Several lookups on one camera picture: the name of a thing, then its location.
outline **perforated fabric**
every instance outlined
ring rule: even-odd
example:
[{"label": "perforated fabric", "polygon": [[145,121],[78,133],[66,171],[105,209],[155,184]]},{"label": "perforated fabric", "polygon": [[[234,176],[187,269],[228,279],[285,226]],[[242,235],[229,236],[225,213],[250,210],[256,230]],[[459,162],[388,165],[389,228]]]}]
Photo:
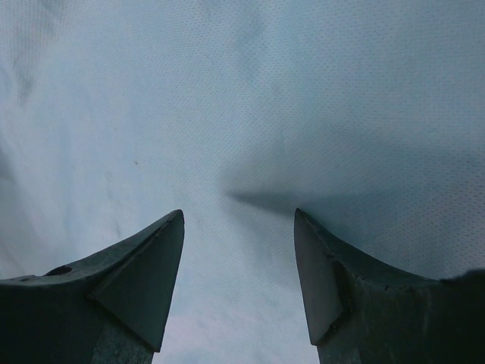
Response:
[{"label": "perforated fabric", "polygon": [[317,362],[296,207],[391,265],[483,267],[485,3],[0,0],[0,275],[173,209],[168,363]]}]

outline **gray metal jaw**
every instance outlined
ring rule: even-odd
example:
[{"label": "gray metal jaw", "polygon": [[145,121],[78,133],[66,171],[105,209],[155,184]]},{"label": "gray metal jaw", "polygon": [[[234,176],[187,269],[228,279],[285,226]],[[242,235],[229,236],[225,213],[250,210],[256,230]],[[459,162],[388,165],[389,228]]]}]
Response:
[{"label": "gray metal jaw", "polygon": [[295,213],[296,261],[321,363],[479,363],[485,271],[435,281],[387,265]]},{"label": "gray metal jaw", "polygon": [[0,363],[151,363],[161,349],[183,238],[176,210],[42,277],[0,281]]}]

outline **small hole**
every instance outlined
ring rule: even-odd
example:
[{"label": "small hole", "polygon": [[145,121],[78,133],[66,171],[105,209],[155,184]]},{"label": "small hole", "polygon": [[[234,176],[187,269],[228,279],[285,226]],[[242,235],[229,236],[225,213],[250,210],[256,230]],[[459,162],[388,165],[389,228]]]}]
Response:
[{"label": "small hole", "polygon": [[62,265],[61,267],[57,267],[55,269],[52,269],[49,273],[46,274],[46,276],[50,275],[65,275],[66,273],[69,273],[73,269],[71,267],[68,267],[66,265]]}]

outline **white fabric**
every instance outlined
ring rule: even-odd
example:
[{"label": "white fabric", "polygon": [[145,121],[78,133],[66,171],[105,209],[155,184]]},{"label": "white fabric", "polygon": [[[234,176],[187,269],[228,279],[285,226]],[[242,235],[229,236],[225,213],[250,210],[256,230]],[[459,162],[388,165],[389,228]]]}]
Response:
[{"label": "white fabric", "polygon": [[182,209],[154,362],[317,362],[295,207],[407,271],[484,266],[484,12],[0,0],[0,275],[44,274]]}]

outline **metal surface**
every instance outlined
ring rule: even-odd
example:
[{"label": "metal surface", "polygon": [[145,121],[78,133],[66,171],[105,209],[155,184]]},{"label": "metal surface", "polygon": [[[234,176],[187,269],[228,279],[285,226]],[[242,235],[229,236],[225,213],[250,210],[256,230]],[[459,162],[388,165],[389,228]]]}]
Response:
[{"label": "metal surface", "polygon": [[42,277],[0,281],[0,363],[151,363],[161,349],[183,237],[177,210]]},{"label": "metal surface", "polygon": [[483,362],[485,271],[435,281],[387,265],[295,213],[310,341],[321,363]]}]

